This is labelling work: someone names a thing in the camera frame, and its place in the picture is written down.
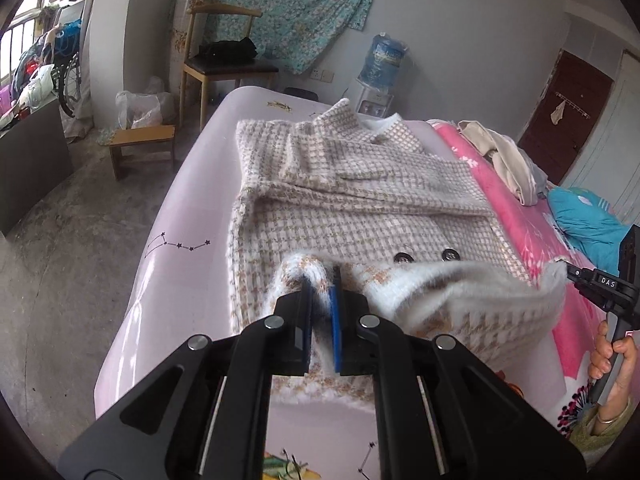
blue water jug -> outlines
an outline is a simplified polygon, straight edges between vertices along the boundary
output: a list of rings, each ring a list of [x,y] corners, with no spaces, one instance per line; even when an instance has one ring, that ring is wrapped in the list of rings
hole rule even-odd
[[[407,47],[384,32],[373,38],[358,79],[365,85],[388,93],[396,82]]]

bed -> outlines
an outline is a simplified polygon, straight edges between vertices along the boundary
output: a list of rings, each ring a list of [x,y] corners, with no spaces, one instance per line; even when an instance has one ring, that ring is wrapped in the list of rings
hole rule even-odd
[[[175,348],[196,333],[230,335],[226,237],[241,183],[236,141],[240,119],[308,121],[328,106],[267,89],[242,87],[218,107],[175,177],[149,234],[125,319],[95,386],[100,416]],[[456,129],[443,121],[407,121],[428,152],[462,158],[490,200],[535,282],[542,264],[564,256],[590,266],[554,229],[544,201],[524,208]],[[568,287],[559,325],[506,379],[563,429],[586,397],[586,364],[599,311]],[[272,402],[267,452],[295,454],[323,478],[379,478],[373,413],[341,404]],[[315,478],[311,473],[308,478]]]

brown door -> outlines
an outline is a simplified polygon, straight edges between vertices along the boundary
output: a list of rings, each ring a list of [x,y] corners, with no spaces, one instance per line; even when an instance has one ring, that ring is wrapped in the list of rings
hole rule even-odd
[[[545,97],[518,145],[554,184],[560,184],[587,141],[609,97],[613,80],[596,67],[563,52]],[[565,101],[562,119],[551,114]]]

pink bedsheet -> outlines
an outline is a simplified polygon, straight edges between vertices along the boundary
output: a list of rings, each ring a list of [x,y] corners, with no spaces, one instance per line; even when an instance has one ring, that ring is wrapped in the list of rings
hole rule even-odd
[[[442,121],[430,123],[458,158],[471,168],[534,282],[543,266],[556,256],[565,256],[578,267],[593,269],[594,265],[584,254],[565,243],[546,200],[539,200],[535,206],[520,205],[494,168],[455,126]],[[603,318],[604,314],[568,283],[564,311],[553,330],[565,377],[577,378],[585,352],[593,349],[593,336]]]

bracelet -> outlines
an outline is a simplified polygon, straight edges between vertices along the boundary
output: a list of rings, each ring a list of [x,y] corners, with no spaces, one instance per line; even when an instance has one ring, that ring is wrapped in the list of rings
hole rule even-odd
[[[620,417],[626,412],[626,410],[629,409],[629,406],[631,405],[631,396],[629,396],[629,398],[626,400],[626,408],[624,410],[622,410],[622,412],[620,412],[619,415],[613,417],[611,420],[602,420],[600,418],[600,413],[596,413],[596,420],[600,423],[600,424],[613,424],[614,422],[616,422],[617,420],[620,419]]]

